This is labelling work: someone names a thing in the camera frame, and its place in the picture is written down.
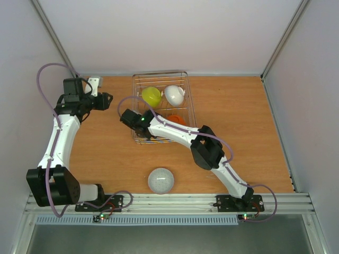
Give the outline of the green white bowl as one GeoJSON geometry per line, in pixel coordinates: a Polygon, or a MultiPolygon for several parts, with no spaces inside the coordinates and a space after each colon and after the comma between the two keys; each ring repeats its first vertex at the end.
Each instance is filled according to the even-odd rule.
{"type": "Polygon", "coordinates": [[[142,90],[141,96],[151,107],[157,107],[162,100],[162,94],[156,87],[146,87],[142,90]]]}

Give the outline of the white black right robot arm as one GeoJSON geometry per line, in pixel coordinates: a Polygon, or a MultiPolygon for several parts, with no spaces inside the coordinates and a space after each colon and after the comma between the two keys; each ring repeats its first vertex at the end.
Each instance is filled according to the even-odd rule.
{"type": "Polygon", "coordinates": [[[230,165],[233,155],[226,157],[221,139],[208,126],[184,126],[165,119],[152,110],[139,114],[126,109],[121,114],[120,121],[141,138],[165,138],[189,148],[195,164],[218,177],[239,211],[251,206],[253,189],[233,170],[230,165]]]}

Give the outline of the white ceramic bowl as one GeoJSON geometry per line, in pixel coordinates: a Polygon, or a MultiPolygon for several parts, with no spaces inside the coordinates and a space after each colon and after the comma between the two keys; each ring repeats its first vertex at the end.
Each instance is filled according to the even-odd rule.
{"type": "Polygon", "coordinates": [[[172,106],[180,106],[184,101],[185,91],[183,88],[170,85],[165,88],[165,97],[172,106]]]}

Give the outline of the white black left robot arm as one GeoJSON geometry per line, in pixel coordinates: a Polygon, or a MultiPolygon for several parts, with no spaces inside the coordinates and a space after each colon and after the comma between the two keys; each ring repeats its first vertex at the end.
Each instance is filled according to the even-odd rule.
{"type": "Polygon", "coordinates": [[[28,170],[26,180],[38,206],[73,205],[87,202],[95,211],[106,206],[100,184],[80,184],[71,174],[69,162],[75,135],[92,110],[110,107],[113,96],[98,91],[102,77],[68,78],[63,81],[64,93],[54,111],[53,131],[36,169],[28,170]]]}

